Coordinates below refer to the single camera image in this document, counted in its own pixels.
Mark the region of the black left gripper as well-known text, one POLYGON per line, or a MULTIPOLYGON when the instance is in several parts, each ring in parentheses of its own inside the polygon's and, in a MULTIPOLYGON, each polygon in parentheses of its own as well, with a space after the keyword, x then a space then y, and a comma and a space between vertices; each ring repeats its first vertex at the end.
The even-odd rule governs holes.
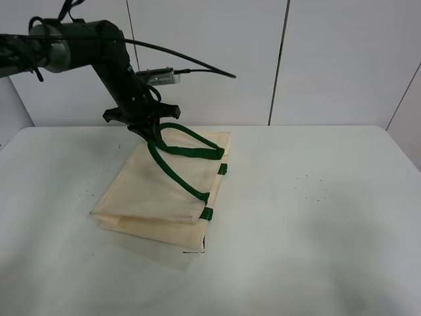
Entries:
POLYGON ((136 72, 102 76, 101 81, 116 103, 115 108, 104 112, 104 120, 128 125, 130 132, 141 136, 147 143, 162 142, 161 118, 180 117, 180 108, 163 103, 156 86, 140 82, 136 72))

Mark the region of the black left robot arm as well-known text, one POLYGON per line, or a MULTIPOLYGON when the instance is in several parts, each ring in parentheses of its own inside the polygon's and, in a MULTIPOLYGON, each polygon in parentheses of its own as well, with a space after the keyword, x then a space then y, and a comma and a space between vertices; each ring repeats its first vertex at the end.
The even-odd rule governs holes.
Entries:
POLYGON ((36 18, 28 36, 1 35, 1 76, 41 68, 60 73, 92 66, 116 103, 104 112, 106 122, 125 124, 147 142, 161 137, 162 118, 179 118, 177 105, 161 102, 158 91, 143 83, 132 69, 122 31, 107 20, 60 23, 36 18))

